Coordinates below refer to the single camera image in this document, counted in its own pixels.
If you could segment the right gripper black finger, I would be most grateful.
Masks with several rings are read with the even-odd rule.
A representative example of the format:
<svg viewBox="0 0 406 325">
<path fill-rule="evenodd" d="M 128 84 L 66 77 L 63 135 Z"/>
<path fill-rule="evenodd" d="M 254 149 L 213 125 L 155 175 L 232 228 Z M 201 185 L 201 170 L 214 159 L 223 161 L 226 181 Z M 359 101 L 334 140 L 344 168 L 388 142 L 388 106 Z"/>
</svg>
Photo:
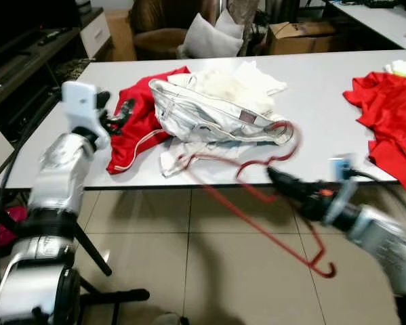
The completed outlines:
<svg viewBox="0 0 406 325">
<path fill-rule="evenodd" d="M 284 196 L 309 196 L 312 193 L 311 183 L 306 183 L 291 174 L 267 168 L 267 174 L 274 189 Z"/>
<path fill-rule="evenodd" d="M 316 183 L 280 183 L 278 192 L 286 198 L 293 199 L 303 207 L 317 201 Z"/>
</svg>

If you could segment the crumpled white garment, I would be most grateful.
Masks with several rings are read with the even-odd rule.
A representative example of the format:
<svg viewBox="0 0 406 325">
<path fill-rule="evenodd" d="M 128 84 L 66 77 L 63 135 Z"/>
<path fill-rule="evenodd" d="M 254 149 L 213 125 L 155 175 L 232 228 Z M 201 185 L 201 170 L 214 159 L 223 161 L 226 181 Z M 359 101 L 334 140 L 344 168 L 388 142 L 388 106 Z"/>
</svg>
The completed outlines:
<svg viewBox="0 0 406 325">
<path fill-rule="evenodd" d="M 173 74 L 167 80 L 262 116 L 274 114 L 276 106 L 272 97 L 287 89 L 287 83 L 262 73 L 254 61 L 242 62 L 233 71 L 206 69 L 197 73 Z"/>
</svg>

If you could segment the small white cloth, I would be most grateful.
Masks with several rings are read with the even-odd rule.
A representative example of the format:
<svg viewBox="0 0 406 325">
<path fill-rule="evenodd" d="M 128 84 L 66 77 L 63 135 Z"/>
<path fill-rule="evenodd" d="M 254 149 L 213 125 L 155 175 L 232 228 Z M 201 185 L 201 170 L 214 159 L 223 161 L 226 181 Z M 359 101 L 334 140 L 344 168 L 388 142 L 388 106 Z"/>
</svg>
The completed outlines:
<svg viewBox="0 0 406 325">
<path fill-rule="evenodd" d="M 210 154 L 225 158 L 237 158 L 246 145 L 243 142 L 182 142 L 178 138 L 169 139 L 167 149 L 160 155 L 161 174 L 171 177 L 189 165 L 193 154 Z"/>
</svg>

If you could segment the small white table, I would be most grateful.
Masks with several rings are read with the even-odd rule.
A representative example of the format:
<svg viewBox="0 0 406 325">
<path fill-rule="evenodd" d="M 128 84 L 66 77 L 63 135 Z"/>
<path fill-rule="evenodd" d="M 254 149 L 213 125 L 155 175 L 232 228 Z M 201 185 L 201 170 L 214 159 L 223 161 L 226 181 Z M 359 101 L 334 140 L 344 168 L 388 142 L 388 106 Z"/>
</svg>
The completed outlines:
<svg viewBox="0 0 406 325">
<path fill-rule="evenodd" d="M 366 0 L 325 2 L 394 43 L 399 49 L 406 49 L 406 9 L 401 4 L 395 4 L 392 8 L 370 8 L 366 5 Z"/>
</svg>

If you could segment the large white pillow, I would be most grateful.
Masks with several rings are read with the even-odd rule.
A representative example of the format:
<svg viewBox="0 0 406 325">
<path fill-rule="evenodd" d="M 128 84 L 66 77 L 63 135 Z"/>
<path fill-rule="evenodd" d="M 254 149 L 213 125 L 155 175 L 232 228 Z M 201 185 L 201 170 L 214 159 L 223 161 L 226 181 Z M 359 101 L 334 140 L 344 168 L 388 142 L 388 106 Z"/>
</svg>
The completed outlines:
<svg viewBox="0 0 406 325">
<path fill-rule="evenodd" d="M 178 47 L 179 58 L 237 57 L 243 40 L 216 31 L 211 22 L 197 14 L 184 42 Z"/>
</svg>

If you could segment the plain red garment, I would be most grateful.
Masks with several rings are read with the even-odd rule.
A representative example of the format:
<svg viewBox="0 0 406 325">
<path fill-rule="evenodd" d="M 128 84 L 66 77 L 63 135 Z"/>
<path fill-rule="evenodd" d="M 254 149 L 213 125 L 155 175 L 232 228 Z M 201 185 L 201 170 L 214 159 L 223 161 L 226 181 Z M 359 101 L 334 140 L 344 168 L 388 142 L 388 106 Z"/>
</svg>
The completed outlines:
<svg viewBox="0 0 406 325">
<path fill-rule="evenodd" d="M 372 72 L 352 79 L 343 96 L 360 110 L 357 122 L 373 132 L 369 160 L 406 189 L 406 77 Z"/>
</svg>

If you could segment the red wire clothes hanger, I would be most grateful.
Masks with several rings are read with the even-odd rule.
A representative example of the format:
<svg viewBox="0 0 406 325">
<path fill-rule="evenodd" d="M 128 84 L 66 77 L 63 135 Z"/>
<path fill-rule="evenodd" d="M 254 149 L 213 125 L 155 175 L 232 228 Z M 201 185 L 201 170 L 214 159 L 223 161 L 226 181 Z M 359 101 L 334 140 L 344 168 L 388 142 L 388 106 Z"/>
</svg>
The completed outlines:
<svg viewBox="0 0 406 325">
<path fill-rule="evenodd" d="M 261 191 L 258 188 L 258 186 L 255 185 L 254 183 L 247 183 L 242 179 L 242 173 L 244 170 L 246 170 L 247 167 L 252 167 L 253 165 L 261 165 L 262 167 L 265 167 L 267 171 L 267 168 L 272 167 L 272 164 L 274 162 L 289 160 L 301 146 L 302 141 L 301 133 L 298 130 L 296 130 L 296 127 L 293 125 L 293 123 L 289 121 L 278 121 L 273 125 L 273 127 L 285 128 L 290 133 L 292 133 L 291 140 L 293 142 L 293 145 L 289 149 L 289 151 L 286 152 L 286 154 L 274 155 L 271 156 L 270 158 L 265 158 L 265 160 L 247 160 L 244 162 L 231 160 L 230 158 L 210 154 L 193 154 L 191 155 L 193 161 L 191 161 L 189 165 L 185 165 L 183 171 L 189 177 L 191 177 L 191 179 L 199 183 L 199 185 L 202 186 L 203 189 L 212 198 L 214 198 L 216 202 L 221 204 L 223 207 L 227 208 L 228 211 L 230 211 L 236 217 L 239 217 L 239 219 L 242 219 L 243 222 L 248 223 L 248 225 L 250 225 L 253 229 L 257 230 L 261 235 L 264 235 L 265 238 L 268 238 L 268 240 L 274 242 L 274 244 L 280 247 L 281 250 L 284 250 L 290 256 L 295 257 L 299 263 L 308 267 L 308 269 L 310 269 L 311 272 L 316 273 L 318 276 L 321 276 L 322 278 L 333 278 L 337 274 L 335 263 L 329 262 L 323 269 L 319 267 L 319 263 L 321 262 L 321 260 L 323 260 L 323 257 L 327 253 L 327 249 L 323 244 L 323 239 L 321 239 L 321 237 L 319 236 L 317 229 L 315 229 L 314 226 L 311 225 L 310 223 L 311 220 L 306 219 L 303 223 L 305 223 L 305 226 L 307 226 L 308 229 L 310 229 L 311 234 L 313 235 L 313 239 L 317 243 L 318 251 L 317 254 L 314 255 L 314 257 L 308 259 L 305 258 L 305 256 L 303 256 L 302 254 L 299 254 L 298 251 L 293 250 L 291 247 L 289 247 L 289 245 L 286 245 L 284 244 L 284 242 L 281 242 L 279 238 L 277 238 L 270 232 L 267 232 L 267 230 L 265 230 L 264 227 L 262 227 L 261 225 L 259 225 L 258 222 L 252 219 L 252 217 L 249 217 L 234 203 L 229 201 L 227 197 L 224 197 L 224 195 L 222 195 L 222 193 L 219 192 L 218 189 L 216 189 L 216 187 L 203 181 L 199 176 L 197 176 L 196 173 L 194 173 L 192 169 L 190 169 L 191 164 L 193 164 L 195 160 L 212 160 L 218 163 L 230 165 L 230 167 L 235 168 L 235 179 L 237 185 L 242 187 L 247 192 L 249 192 L 249 194 L 252 195 L 253 198 L 258 199 L 260 202 L 265 204 L 274 203 L 274 201 L 277 201 L 277 199 L 282 198 L 292 208 L 292 210 L 294 210 L 296 213 L 299 213 L 302 210 L 303 206 L 296 203 L 296 201 L 293 201 L 293 199 L 284 197 L 283 195 L 278 193 L 274 189 L 274 187 L 272 187 L 272 194 L 268 195 L 268 193 Z"/>
</svg>

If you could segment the yellow-tinted white cloth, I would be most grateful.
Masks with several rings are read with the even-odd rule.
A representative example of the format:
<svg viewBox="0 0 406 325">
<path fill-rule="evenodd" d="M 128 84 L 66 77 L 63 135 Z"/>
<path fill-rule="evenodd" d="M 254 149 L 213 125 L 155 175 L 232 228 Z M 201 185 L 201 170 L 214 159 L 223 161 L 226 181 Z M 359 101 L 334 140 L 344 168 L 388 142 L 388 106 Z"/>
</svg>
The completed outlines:
<svg viewBox="0 0 406 325">
<path fill-rule="evenodd" d="M 384 71 L 398 77 L 406 77 L 406 61 L 392 61 L 384 66 Z"/>
</svg>

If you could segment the pink round object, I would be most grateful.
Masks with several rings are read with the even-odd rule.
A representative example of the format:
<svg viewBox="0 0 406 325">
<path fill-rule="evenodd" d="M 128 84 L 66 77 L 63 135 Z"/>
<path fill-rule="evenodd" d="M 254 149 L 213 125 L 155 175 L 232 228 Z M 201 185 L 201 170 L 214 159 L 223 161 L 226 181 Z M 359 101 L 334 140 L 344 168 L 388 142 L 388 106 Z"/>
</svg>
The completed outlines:
<svg viewBox="0 0 406 325">
<path fill-rule="evenodd" d="M 27 208 L 22 205 L 14 205 L 3 210 L 3 216 L 9 217 L 14 222 L 24 221 L 27 218 Z M 10 247 L 13 241 L 16 241 L 17 236 L 11 232 L 7 226 L 0 223 L 0 248 Z"/>
</svg>

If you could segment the black tv stand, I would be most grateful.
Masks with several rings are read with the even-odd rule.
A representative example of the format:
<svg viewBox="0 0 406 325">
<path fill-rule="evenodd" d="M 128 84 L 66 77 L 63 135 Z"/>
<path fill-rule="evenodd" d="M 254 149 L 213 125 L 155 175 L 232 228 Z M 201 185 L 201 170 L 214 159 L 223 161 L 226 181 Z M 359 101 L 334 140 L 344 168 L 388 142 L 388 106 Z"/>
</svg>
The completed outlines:
<svg viewBox="0 0 406 325">
<path fill-rule="evenodd" d="M 16 133 L 56 102 L 58 69 L 86 59 L 75 0 L 0 0 L 0 130 Z"/>
</svg>

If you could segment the large white table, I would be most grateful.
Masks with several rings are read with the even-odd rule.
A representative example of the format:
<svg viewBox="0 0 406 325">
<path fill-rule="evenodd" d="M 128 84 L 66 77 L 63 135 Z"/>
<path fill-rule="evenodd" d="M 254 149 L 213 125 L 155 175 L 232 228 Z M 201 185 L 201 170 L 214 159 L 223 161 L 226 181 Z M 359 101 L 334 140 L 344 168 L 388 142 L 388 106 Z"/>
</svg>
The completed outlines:
<svg viewBox="0 0 406 325">
<path fill-rule="evenodd" d="M 142 77 L 187 67 L 197 72 L 203 69 L 234 69 L 241 62 L 255 61 L 265 74 L 287 83 L 287 89 L 274 96 L 278 114 L 286 116 L 301 133 L 301 146 L 286 161 L 274 162 L 277 170 L 285 171 L 305 181 L 335 181 L 330 158 L 350 154 L 354 169 L 398 183 L 385 171 L 366 160 L 373 133 L 357 119 L 360 112 L 344 99 L 352 89 L 352 78 L 366 77 L 382 70 L 386 63 L 406 61 L 406 50 L 355 51 L 333 53 L 295 53 L 295 55 L 230 57 L 183 61 L 95 62 L 81 74 L 78 81 L 90 83 L 115 95 L 137 83 Z M 41 155 L 54 140 L 69 132 L 62 103 L 54 106 L 47 118 L 27 140 L 14 164 L 8 189 L 30 189 L 41 164 Z M 131 170 L 118 175 L 106 171 L 109 150 L 98 150 L 85 180 L 89 191 L 148 189 L 159 187 L 199 187 L 186 173 L 163 177 L 159 156 L 165 144 L 145 151 Z M 236 169 L 211 160 L 194 162 L 190 169 L 213 186 L 236 185 Z"/>
</svg>

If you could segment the cream white jacket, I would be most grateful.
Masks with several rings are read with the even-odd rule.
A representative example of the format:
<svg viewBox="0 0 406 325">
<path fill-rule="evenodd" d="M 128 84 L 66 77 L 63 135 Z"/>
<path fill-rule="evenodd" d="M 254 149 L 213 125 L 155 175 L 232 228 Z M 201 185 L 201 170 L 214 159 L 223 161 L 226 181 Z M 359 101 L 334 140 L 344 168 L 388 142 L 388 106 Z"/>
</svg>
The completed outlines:
<svg viewBox="0 0 406 325">
<path fill-rule="evenodd" d="M 296 128 L 258 96 L 221 98 L 164 80 L 148 84 L 163 130 L 182 142 L 271 142 L 283 145 Z"/>
</svg>

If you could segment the small grey-white pillow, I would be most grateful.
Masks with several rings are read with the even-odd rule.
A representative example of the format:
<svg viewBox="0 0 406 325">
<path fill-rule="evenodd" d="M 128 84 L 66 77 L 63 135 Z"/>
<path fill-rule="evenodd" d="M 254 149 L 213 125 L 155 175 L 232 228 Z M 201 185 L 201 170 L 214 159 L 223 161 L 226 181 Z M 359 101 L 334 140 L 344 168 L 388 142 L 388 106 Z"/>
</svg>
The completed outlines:
<svg viewBox="0 0 406 325">
<path fill-rule="evenodd" d="M 216 31 L 231 38 L 243 40 L 244 26 L 237 24 L 227 9 L 223 9 L 214 24 Z"/>
</svg>

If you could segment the white drawer unit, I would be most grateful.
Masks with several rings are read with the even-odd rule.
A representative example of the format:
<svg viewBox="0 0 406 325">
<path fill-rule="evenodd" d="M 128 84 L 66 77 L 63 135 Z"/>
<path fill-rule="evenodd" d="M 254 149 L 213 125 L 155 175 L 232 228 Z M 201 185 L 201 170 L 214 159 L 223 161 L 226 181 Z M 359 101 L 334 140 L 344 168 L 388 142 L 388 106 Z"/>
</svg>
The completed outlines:
<svg viewBox="0 0 406 325">
<path fill-rule="evenodd" d="M 79 37 L 87 58 L 103 57 L 102 52 L 112 45 L 112 34 L 103 8 L 92 7 L 90 12 L 81 14 Z"/>
</svg>

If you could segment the black table leg frame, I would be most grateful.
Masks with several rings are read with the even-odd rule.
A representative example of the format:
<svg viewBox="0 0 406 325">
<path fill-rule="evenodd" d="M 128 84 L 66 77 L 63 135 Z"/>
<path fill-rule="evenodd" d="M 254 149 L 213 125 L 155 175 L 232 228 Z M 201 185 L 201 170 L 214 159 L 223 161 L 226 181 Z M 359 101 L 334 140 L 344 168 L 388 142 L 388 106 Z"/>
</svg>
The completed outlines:
<svg viewBox="0 0 406 325">
<path fill-rule="evenodd" d="M 112 267 L 106 262 L 106 258 L 98 251 L 94 243 L 88 235 L 84 232 L 84 227 L 75 225 L 75 232 L 73 238 L 78 242 L 79 246 L 85 251 L 85 254 L 91 258 L 96 267 L 105 275 L 111 276 L 113 274 Z M 91 282 L 87 281 L 83 276 L 79 276 L 79 283 L 81 284 L 81 306 L 89 307 L 94 305 L 112 305 L 113 312 L 118 313 L 122 303 L 131 303 L 132 301 L 147 301 L 150 298 L 150 292 L 143 288 L 136 288 L 135 290 L 123 290 L 104 292 L 98 290 Z"/>
</svg>

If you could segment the grey robot leg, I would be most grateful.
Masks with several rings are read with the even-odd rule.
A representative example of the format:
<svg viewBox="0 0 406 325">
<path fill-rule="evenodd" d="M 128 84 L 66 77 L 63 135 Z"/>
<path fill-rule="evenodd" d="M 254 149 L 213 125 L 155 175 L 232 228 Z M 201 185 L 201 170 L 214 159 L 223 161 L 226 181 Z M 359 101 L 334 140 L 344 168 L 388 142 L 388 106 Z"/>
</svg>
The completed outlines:
<svg viewBox="0 0 406 325">
<path fill-rule="evenodd" d="M 178 315 L 178 313 L 162 313 L 148 325 L 190 325 L 190 322 L 187 317 Z"/>
</svg>

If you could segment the open brown cardboard box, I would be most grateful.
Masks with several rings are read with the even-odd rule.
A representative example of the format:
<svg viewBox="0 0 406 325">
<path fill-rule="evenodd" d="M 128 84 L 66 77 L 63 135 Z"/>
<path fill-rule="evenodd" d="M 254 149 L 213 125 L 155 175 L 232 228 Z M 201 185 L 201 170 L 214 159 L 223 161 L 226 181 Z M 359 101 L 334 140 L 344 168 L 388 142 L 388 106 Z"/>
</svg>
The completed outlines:
<svg viewBox="0 0 406 325">
<path fill-rule="evenodd" d="M 281 22 L 271 24 L 266 55 L 324 53 L 341 34 L 329 22 Z"/>
</svg>

